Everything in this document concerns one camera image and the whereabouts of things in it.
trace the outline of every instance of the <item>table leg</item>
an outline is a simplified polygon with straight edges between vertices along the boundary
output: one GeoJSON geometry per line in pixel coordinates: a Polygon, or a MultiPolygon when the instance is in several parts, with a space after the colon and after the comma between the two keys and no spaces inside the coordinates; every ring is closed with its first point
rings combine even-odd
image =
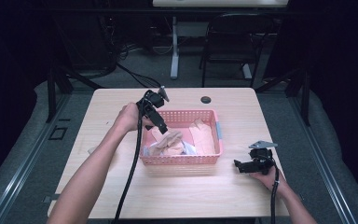
{"type": "Polygon", "coordinates": [[[176,17],[172,20],[172,64],[171,64],[171,79],[178,78],[178,67],[179,67],[179,52],[178,52],[178,34],[176,30],[176,17]]]}

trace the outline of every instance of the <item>human arm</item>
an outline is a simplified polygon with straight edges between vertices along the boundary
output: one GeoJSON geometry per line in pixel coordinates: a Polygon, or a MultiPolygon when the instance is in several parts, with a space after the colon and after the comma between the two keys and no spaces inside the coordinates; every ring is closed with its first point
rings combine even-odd
{"type": "MultiPolygon", "coordinates": [[[[103,188],[117,147],[128,132],[137,130],[137,122],[138,107],[134,103],[129,103],[120,111],[100,145],[69,180],[50,213],[48,223],[87,222],[103,188]]],[[[153,125],[145,118],[143,124],[153,125]]]]}
{"type": "MultiPolygon", "coordinates": [[[[267,175],[260,173],[250,173],[249,176],[260,180],[269,190],[272,190],[275,182],[275,167],[271,167],[267,175]]],[[[307,208],[300,201],[296,193],[290,188],[289,184],[284,179],[281,171],[279,171],[279,185],[277,194],[283,199],[287,210],[289,211],[292,223],[297,224],[313,224],[316,223],[315,219],[310,215],[307,208]]]]}

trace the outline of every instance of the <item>chair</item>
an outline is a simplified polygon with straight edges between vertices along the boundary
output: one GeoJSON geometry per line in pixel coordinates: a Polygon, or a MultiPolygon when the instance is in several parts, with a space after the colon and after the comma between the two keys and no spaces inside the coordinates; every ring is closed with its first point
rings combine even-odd
{"type": "Polygon", "coordinates": [[[205,86],[206,64],[255,64],[250,86],[253,87],[258,61],[266,36],[273,28],[269,16],[242,13],[225,13],[213,18],[205,35],[200,60],[202,87],[205,86]]]}

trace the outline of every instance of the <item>black curtain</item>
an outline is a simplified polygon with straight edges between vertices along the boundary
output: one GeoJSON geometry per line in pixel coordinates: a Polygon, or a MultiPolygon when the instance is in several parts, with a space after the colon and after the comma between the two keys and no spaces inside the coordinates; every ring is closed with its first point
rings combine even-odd
{"type": "Polygon", "coordinates": [[[264,77],[280,77],[307,63],[310,87],[321,99],[337,132],[342,160],[358,182],[358,1],[291,0],[288,10],[327,13],[283,20],[264,77]]]}
{"type": "Polygon", "coordinates": [[[0,166],[32,115],[34,88],[54,62],[69,63],[52,19],[24,10],[32,4],[0,0],[0,166]]]}
{"type": "Polygon", "coordinates": [[[358,2],[337,24],[311,75],[311,88],[337,132],[342,160],[358,182],[358,2]]]}

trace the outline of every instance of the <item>forearm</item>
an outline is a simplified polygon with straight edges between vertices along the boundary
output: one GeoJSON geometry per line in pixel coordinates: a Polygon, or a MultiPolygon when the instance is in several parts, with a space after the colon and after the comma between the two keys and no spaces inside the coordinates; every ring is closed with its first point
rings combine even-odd
{"type": "Polygon", "coordinates": [[[126,132],[112,127],[68,182],[48,223],[86,223],[97,201],[115,151],[126,132]]]}
{"type": "Polygon", "coordinates": [[[316,223],[315,219],[310,215],[310,213],[294,191],[292,191],[291,189],[287,189],[282,195],[282,199],[287,207],[287,210],[289,211],[290,218],[293,224],[316,223]]]}

